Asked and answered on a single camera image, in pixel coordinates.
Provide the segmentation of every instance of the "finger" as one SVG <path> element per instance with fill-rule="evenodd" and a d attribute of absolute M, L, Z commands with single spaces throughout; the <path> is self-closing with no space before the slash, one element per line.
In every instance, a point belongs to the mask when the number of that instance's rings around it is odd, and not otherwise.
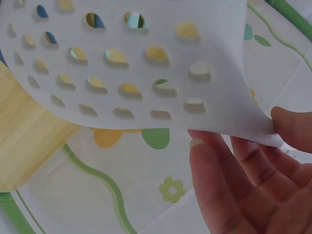
<path fill-rule="evenodd" d="M 250 182 L 220 134 L 193 130 L 189 130 L 189 134 L 195 142 L 200 139 L 214 151 L 228 189 L 243 216 L 257 230 L 265 229 L 277 209 L 276 203 Z"/>
<path fill-rule="evenodd" d="M 192 138 L 202 140 L 204 144 L 214 151 L 234 200 L 238 202 L 244 199 L 254 189 L 254 186 L 224 142 L 222 136 L 216 133 L 195 130 L 188 130 L 188 132 Z"/>
<path fill-rule="evenodd" d="M 269 234 L 307 233 L 311 224 L 312 194 L 303 189 L 285 202 L 276 212 L 268 226 Z"/>
<path fill-rule="evenodd" d="M 312 113 L 295 113 L 274 107 L 271 116 L 276 131 L 289 145 L 312 153 Z"/>
<path fill-rule="evenodd" d="M 231 140 L 234 155 L 250 181 L 276 202 L 282 203 L 298 191 L 293 181 L 272 167 L 258 144 L 236 137 Z"/>
<path fill-rule="evenodd" d="M 312 179 L 312 164 L 301 164 L 280 149 L 261 145 L 263 153 L 271 164 L 283 175 L 291 179 L 299 188 L 304 188 Z"/>
<path fill-rule="evenodd" d="M 190 154 L 196 197 L 211 233 L 255 233 L 230 195 L 212 149 L 199 144 L 192 147 Z"/>

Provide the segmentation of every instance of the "teardrop-shaped hole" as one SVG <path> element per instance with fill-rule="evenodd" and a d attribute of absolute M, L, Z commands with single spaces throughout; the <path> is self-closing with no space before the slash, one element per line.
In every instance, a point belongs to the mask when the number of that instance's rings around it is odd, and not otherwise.
<path fill-rule="evenodd" d="M 49 71 L 48 68 L 46 67 L 45 63 L 41 59 L 35 59 L 34 60 L 34 69 L 36 72 L 43 74 L 43 75 L 48 75 Z"/>
<path fill-rule="evenodd" d="M 142 100 L 140 90 L 130 83 L 120 85 L 119 94 L 126 99 Z"/>
<path fill-rule="evenodd" d="M 55 37 L 53 36 L 52 33 L 50 33 L 50 32 L 45 32 L 45 33 L 44 33 L 44 37 L 45 37 L 45 39 L 47 40 L 48 43 L 54 44 L 54 45 L 57 45 L 57 44 L 58 44 L 57 40 L 55 39 Z"/>
<path fill-rule="evenodd" d="M 169 59 L 167 56 L 167 53 L 165 50 L 156 45 L 148 46 L 145 49 L 145 57 L 147 60 L 154 64 L 160 64 L 160 65 L 168 65 Z"/>
<path fill-rule="evenodd" d="M 171 120 L 172 117 L 168 111 L 151 111 L 151 117 L 158 120 Z"/>
<path fill-rule="evenodd" d="M 60 108 L 65 108 L 66 107 L 64 102 L 60 98 L 58 98 L 57 96 L 55 96 L 53 94 L 51 95 L 51 101 L 57 107 L 60 107 Z"/>
<path fill-rule="evenodd" d="M 147 23 L 139 12 L 127 12 L 125 14 L 125 23 L 130 29 L 148 30 Z"/>
<path fill-rule="evenodd" d="M 8 36 L 10 37 L 10 38 L 16 38 L 16 32 L 15 32 L 15 29 L 14 29 L 14 26 L 13 26 L 13 24 L 12 23 L 9 23 L 8 24 L 8 26 L 7 26 L 7 28 L 6 28 L 6 32 L 7 32 L 7 34 L 8 34 Z"/>
<path fill-rule="evenodd" d="M 36 48 L 35 41 L 29 34 L 22 37 L 22 46 L 25 50 L 35 50 Z"/>
<path fill-rule="evenodd" d="M 210 81 L 210 69 L 207 63 L 203 61 L 197 61 L 193 63 L 189 69 L 191 78 L 196 81 Z"/>
<path fill-rule="evenodd" d="M 86 54 L 79 47 L 71 47 L 69 50 L 70 60 L 76 64 L 87 65 L 88 59 Z"/>
<path fill-rule="evenodd" d="M 25 0 L 14 0 L 13 6 L 15 8 L 23 8 L 25 4 L 26 4 Z"/>
<path fill-rule="evenodd" d="M 91 117 L 97 117 L 98 114 L 97 112 L 94 110 L 93 106 L 88 105 L 88 104 L 79 104 L 79 110 L 83 115 L 86 116 L 91 116 Z"/>
<path fill-rule="evenodd" d="M 159 96 L 163 97 L 175 97 L 176 89 L 175 87 L 166 79 L 158 79 L 153 85 L 153 90 Z"/>
<path fill-rule="evenodd" d="M 128 68 L 128 60 L 118 49 L 110 48 L 105 51 L 104 62 L 110 67 Z"/>
<path fill-rule="evenodd" d="M 19 65 L 19 66 L 24 66 L 24 62 L 23 60 L 21 59 L 20 55 L 18 52 L 14 51 L 13 53 L 13 59 L 14 59 L 14 62 Z"/>
<path fill-rule="evenodd" d="M 75 5 L 72 0 L 58 0 L 58 7 L 62 11 L 73 12 L 75 10 Z"/>
<path fill-rule="evenodd" d="M 40 89 L 39 84 L 37 83 L 37 81 L 35 80 L 35 78 L 31 75 L 27 76 L 27 81 L 30 87 L 32 87 L 33 89 Z"/>
<path fill-rule="evenodd" d="M 204 114 L 206 108 L 204 102 L 201 99 L 193 98 L 184 103 L 184 108 L 187 112 L 193 114 Z"/>
<path fill-rule="evenodd" d="M 191 21 L 180 22 L 176 26 L 176 35 L 183 40 L 199 40 L 199 32 Z"/>
<path fill-rule="evenodd" d="M 93 94 L 107 94 L 103 81 L 96 77 L 90 77 L 86 80 L 86 88 Z"/>
<path fill-rule="evenodd" d="M 105 25 L 103 21 L 101 20 L 100 16 L 98 16 L 96 13 L 90 12 L 86 15 L 86 21 L 87 24 L 96 29 L 105 29 Z"/>
<path fill-rule="evenodd" d="M 127 108 L 115 108 L 114 115 L 123 119 L 134 119 L 135 116 Z"/>
<path fill-rule="evenodd" d="M 42 5 L 38 5 L 37 6 L 37 15 L 41 19 L 46 19 L 47 20 L 49 18 L 47 12 L 45 11 L 45 8 Z"/>
<path fill-rule="evenodd" d="M 76 87 L 74 86 L 70 76 L 68 75 L 64 75 L 64 74 L 57 75 L 56 83 L 57 83 L 57 86 L 62 90 L 67 90 L 67 91 L 76 90 Z"/>

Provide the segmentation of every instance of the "green wavy line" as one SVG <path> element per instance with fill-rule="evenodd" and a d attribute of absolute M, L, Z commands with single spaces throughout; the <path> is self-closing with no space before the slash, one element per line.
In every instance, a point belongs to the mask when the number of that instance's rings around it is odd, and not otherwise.
<path fill-rule="evenodd" d="M 31 216 L 31 218 L 33 219 L 33 221 L 35 222 L 35 224 L 37 225 L 37 227 L 40 229 L 40 231 L 42 232 L 42 234 L 47 234 L 44 229 L 42 228 L 42 226 L 38 223 L 37 219 L 35 218 L 35 216 L 33 215 L 33 213 L 30 211 L 30 209 L 28 208 L 28 206 L 26 205 L 26 202 L 24 201 L 23 197 L 21 196 L 20 192 L 18 190 L 16 190 L 17 195 L 19 196 L 20 201 L 23 203 L 25 209 L 27 210 L 27 212 L 29 213 L 29 215 Z"/>
<path fill-rule="evenodd" d="M 108 185 L 108 188 L 110 188 L 110 191 L 114 199 L 115 212 L 120 225 L 125 230 L 125 232 L 129 234 L 137 234 L 137 232 L 135 231 L 135 229 L 133 228 L 127 217 L 122 193 L 117 184 L 113 181 L 113 179 L 111 179 L 107 174 L 84 164 L 81 160 L 77 158 L 75 153 L 71 150 L 71 148 L 67 144 L 65 144 L 62 147 L 62 150 L 79 169 L 81 169 L 85 173 L 91 174 L 93 176 L 102 179 L 103 182 L 105 182 L 105 184 Z"/>
<path fill-rule="evenodd" d="M 301 56 L 301 58 L 305 61 L 305 63 L 307 64 L 308 68 L 310 69 L 310 71 L 312 72 L 312 65 L 310 64 L 309 60 L 305 57 L 304 54 L 302 54 L 296 47 L 294 47 L 293 45 L 291 45 L 288 42 L 285 42 L 283 39 L 281 39 L 272 29 L 271 25 L 267 22 L 267 20 L 257 11 L 255 10 L 252 6 L 247 5 L 248 8 L 250 10 L 252 10 L 268 27 L 269 32 L 273 35 L 273 37 L 275 37 L 276 40 L 278 40 L 281 44 L 283 44 L 284 46 L 294 50 L 295 52 L 297 52 L 297 54 L 299 54 Z"/>

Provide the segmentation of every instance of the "wooden table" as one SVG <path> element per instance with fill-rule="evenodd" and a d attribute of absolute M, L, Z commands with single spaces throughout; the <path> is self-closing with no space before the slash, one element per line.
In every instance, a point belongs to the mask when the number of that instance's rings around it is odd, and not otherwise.
<path fill-rule="evenodd" d="M 80 126 L 36 103 L 0 62 L 0 192 L 19 189 Z"/>

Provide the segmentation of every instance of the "yellow leaf shape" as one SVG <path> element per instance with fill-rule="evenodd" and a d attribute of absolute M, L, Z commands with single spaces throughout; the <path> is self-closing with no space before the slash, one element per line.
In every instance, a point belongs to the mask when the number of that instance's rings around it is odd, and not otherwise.
<path fill-rule="evenodd" d="M 27 44 L 35 46 L 35 41 L 33 40 L 33 38 L 30 35 L 26 34 L 25 40 L 26 40 Z"/>
<path fill-rule="evenodd" d="M 96 77 L 90 77 L 88 79 L 89 83 L 96 88 L 105 88 L 103 81 Z"/>
<path fill-rule="evenodd" d="M 68 75 L 60 74 L 59 78 L 62 81 L 64 81 L 66 84 L 73 84 L 72 80 L 70 79 L 70 76 L 68 76 Z"/>
<path fill-rule="evenodd" d="M 145 49 L 145 56 L 155 61 L 167 61 L 168 56 L 165 50 L 159 46 L 152 45 Z"/>
<path fill-rule="evenodd" d="M 37 63 L 37 65 L 40 67 L 40 68 L 42 68 L 42 69 L 44 69 L 44 70 L 48 70 L 47 69 L 47 67 L 46 67 L 46 65 L 45 65 L 45 63 L 41 60 L 41 59 L 36 59 L 36 63 Z"/>
<path fill-rule="evenodd" d="M 123 134 L 123 130 L 95 129 L 94 140 L 100 148 L 110 148 L 115 145 Z"/>
<path fill-rule="evenodd" d="M 193 22 L 181 22 L 176 27 L 176 35 L 182 39 L 194 40 L 199 38 L 196 25 Z"/>
<path fill-rule="evenodd" d="M 72 47 L 70 53 L 75 59 L 88 61 L 86 54 L 79 47 Z"/>
<path fill-rule="evenodd" d="M 71 0 L 58 0 L 58 6 L 63 11 L 74 11 L 75 5 Z"/>
<path fill-rule="evenodd" d="M 140 90 L 137 87 L 135 87 L 134 85 L 129 84 L 129 83 L 122 84 L 121 89 L 126 91 L 126 92 L 129 92 L 129 93 L 135 93 L 135 94 L 140 93 Z"/>
<path fill-rule="evenodd" d="M 114 48 L 110 48 L 106 51 L 106 57 L 112 62 L 128 63 L 125 55 L 121 51 Z"/>

